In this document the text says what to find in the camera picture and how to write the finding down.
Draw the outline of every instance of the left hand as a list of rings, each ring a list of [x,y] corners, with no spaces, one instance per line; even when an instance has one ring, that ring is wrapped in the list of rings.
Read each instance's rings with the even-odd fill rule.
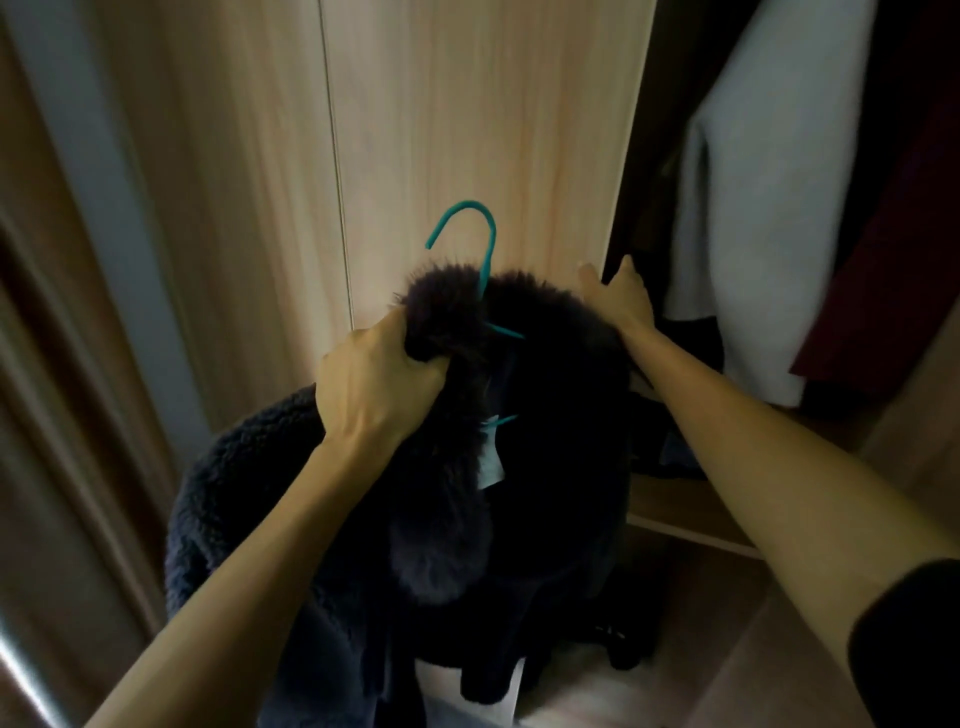
[[[444,388],[449,359],[411,359],[403,349],[406,329],[405,310],[397,306],[321,361],[316,399],[327,438],[373,438],[393,452],[426,418]]]

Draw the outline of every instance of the closet door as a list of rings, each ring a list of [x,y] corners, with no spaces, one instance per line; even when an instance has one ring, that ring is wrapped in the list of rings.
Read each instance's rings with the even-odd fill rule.
[[[323,0],[353,323],[428,260],[601,266],[655,0]]]
[[[350,330],[320,8],[93,4],[219,430],[311,381]]]

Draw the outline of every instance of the white garment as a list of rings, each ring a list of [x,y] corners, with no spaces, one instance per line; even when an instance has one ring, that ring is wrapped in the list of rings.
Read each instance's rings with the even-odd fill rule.
[[[829,283],[875,0],[763,0],[691,119],[668,319],[716,316],[725,371],[796,405]]]

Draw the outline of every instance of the hanger hook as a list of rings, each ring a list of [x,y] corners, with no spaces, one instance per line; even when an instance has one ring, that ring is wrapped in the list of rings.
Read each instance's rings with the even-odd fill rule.
[[[490,226],[490,241],[487,243],[487,254],[483,257],[483,264],[480,266],[480,278],[477,281],[477,298],[482,299],[484,291],[487,290],[487,281],[490,280],[490,264],[493,259],[493,246],[496,244],[496,223],[493,221],[493,215],[487,209],[486,205],[478,203],[476,200],[463,200],[461,203],[457,203],[451,207],[444,213],[444,216],[440,218],[440,222],[437,223],[437,227],[430,233],[430,237],[426,239],[426,249],[431,250],[433,248],[433,244],[437,242],[440,233],[444,231],[447,221],[462,209],[475,209],[480,211],[483,213],[483,216],[487,218],[487,225]]]

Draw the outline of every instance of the hanging clothes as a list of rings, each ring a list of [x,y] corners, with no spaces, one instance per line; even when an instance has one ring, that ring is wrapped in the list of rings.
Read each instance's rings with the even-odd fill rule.
[[[516,661],[536,653],[543,664],[564,615],[612,568],[630,481],[627,354],[568,293],[508,274],[478,300],[477,281],[474,268],[434,269],[402,299],[407,352],[449,356],[446,385],[326,553],[258,725],[369,725],[377,710],[416,728],[415,657],[461,667],[464,697],[496,702]],[[516,418],[494,435],[504,477],[480,490],[494,414]],[[307,388],[196,465],[170,523],[171,615],[323,437]]]
[[[684,144],[664,314],[716,316],[725,373],[796,405],[827,290],[875,0],[763,0]]]
[[[844,258],[792,371],[872,398],[897,392],[960,295],[960,4],[880,6],[899,32],[872,68],[841,230]]]

